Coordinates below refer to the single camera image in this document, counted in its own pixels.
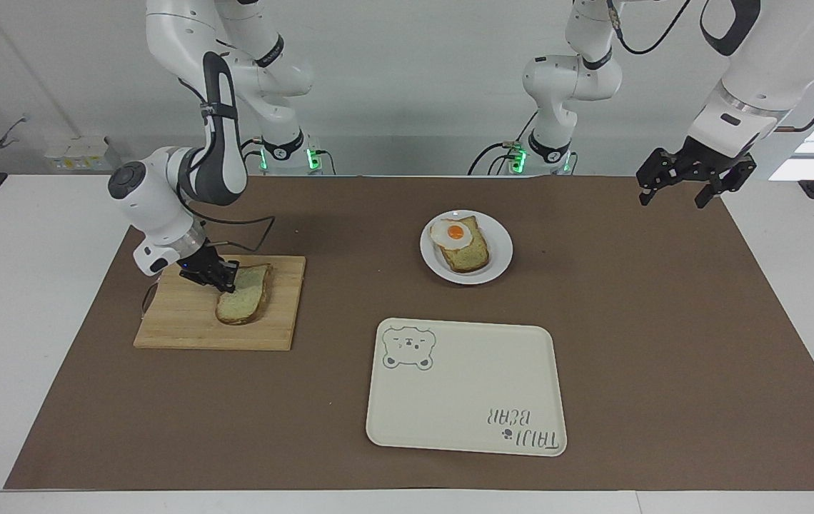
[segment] toast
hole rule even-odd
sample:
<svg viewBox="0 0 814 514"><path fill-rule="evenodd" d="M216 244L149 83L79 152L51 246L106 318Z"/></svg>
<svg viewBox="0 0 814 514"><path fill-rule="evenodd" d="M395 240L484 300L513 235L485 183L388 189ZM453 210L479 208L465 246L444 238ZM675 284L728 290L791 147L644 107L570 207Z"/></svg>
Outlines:
<svg viewBox="0 0 814 514"><path fill-rule="evenodd" d="M483 232L480 231L480 226L476 224L475 216L455 219L455 221L465 224L470 229L473 237L470 244L459 250L448 250L448 248L443 248L439 244L436 244L436 246L439 247L439 251L442 251L442 256L446 258L446 263L453 272L476 272L489 264L489 248L486 246L486 239L483 237Z"/></svg>
<svg viewBox="0 0 814 514"><path fill-rule="evenodd" d="M235 292L217 300L217 319L224 325L247 325L256 321L267 306L270 264L238 268Z"/></svg>

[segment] white tray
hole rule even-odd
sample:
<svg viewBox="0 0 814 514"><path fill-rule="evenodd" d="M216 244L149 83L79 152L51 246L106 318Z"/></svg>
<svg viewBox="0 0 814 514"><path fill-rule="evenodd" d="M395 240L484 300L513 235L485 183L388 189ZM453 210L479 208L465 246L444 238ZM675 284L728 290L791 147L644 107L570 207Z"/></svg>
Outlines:
<svg viewBox="0 0 814 514"><path fill-rule="evenodd" d="M540 326L382 321L366 433L380 446L560 455L553 338Z"/></svg>

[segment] egg white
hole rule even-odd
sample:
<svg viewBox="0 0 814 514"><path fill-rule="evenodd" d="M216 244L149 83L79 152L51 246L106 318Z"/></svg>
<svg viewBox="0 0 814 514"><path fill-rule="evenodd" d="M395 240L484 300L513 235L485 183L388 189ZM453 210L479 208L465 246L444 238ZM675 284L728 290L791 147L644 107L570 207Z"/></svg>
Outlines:
<svg viewBox="0 0 814 514"><path fill-rule="evenodd" d="M452 225L457 225L462 228L462 238L457 238L456 240L448 235L448 228ZM433 243L438 244L446 250L461 250L462 248L466 248L473 240L470 228L460 221L455 221L455 219L439 219L436 223L433 223L432 227L429 228L429 237L433 239Z"/></svg>

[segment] white plate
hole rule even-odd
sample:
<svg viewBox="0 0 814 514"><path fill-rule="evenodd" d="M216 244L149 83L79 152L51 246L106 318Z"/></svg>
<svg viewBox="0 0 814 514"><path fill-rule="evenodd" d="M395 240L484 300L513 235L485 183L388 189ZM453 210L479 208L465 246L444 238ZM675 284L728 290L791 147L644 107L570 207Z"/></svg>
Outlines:
<svg viewBox="0 0 814 514"><path fill-rule="evenodd" d="M448 263L446 258L442 256L442 251L433 243L433 238L429 236L429 228L433 223L439 219L460 219L468 216L476 216L476 224L480 227L480 232L486 239L486 246L489 250L489 263L480 268L476 272L471 273L455 273ZM476 286L479 283L487 283L495 280L505 270L508 269L508 264L512 261L512 238L508 235L508 231L490 216L482 212L466 211L459 209L459 211L447 211L430 219L426 227L423 227L423 233L420 234L420 253L423 254L423 260L429 269L437 276L454 283L462 283L465 286Z"/></svg>
<svg viewBox="0 0 814 514"><path fill-rule="evenodd" d="M540 326L382 321L366 435L379 446L560 455L553 338Z"/></svg>

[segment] green indicator light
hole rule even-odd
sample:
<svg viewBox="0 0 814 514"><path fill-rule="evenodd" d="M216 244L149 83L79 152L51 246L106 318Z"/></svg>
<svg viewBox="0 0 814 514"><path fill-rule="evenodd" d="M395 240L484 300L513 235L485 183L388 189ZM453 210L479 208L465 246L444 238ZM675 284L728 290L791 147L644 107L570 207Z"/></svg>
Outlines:
<svg viewBox="0 0 814 514"><path fill-rule="evenodd" d="M517 175L521 175L524 173L524 162L528 159L528 152L525 150L519 149L518 155L515 156L514 162L512 162L512 173L517 173Z"/></svg>
<svg viewBox="0 0 814 514"><path fill-rule="evenodd" d="M321 160L315 157L315 152L313 152L311 148L306 149L306 155L308 156L309 167L312 169L319 169L319 167L321 167Z"/></svg>

